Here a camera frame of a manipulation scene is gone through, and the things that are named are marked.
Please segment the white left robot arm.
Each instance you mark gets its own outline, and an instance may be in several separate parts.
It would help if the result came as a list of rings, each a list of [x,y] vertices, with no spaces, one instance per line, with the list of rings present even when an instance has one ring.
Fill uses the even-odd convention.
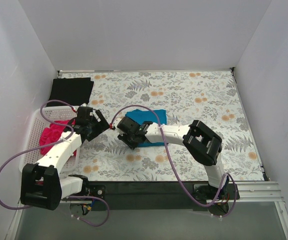
[[[85,200],[90,194],[87,178],[70,175],[60,179],[65,163],[84,141],[90,142],[109,128],[100,110],[81,106],[77,116],[63,129],[59,142],[35,164],[28,163],[22,170],[21,203],[55,210],[60,201],[71,195]]]

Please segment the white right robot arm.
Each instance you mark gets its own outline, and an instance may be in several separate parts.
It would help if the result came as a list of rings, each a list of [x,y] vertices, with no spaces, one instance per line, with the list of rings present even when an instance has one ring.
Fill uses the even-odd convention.
[[[186,147],[192,157],[205,167],[211,195],[216,199],[228,193],[227,177],[221,159],[222,139],[200,120],[190,125],[158,125],[152,121],[142,124],[129,117],[118,118],[112,124],[118,139],[131,149],[140,144],[168,144]]]

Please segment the blue t shirt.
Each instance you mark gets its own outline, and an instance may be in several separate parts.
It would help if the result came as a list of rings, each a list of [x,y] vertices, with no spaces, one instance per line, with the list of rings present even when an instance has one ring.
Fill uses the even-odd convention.
[[[157,114],[157,116],[160,119],[160,123],[166,125],[167,124],[167,115],[166,115],[166,110],[164,109],[158,109],[158,110],[154,110],[154,112]],[[157,118],[156,116],[151,112],[151,111],[144,111],[144,110],[133,110],[133,111],[128,111],[125,114],[126,117],[131,118],[132,120],[134,120],[135,122],[137,122],[138,124],[142,124],[145,121],[150,121],[150,122],[154,122],[157,123]],[[146,148],[146,147],[160,147],[163,146],[164,143],[163,142],[156,142],[156,143],[140,143],[138,145],[138,147],[140,148]]]

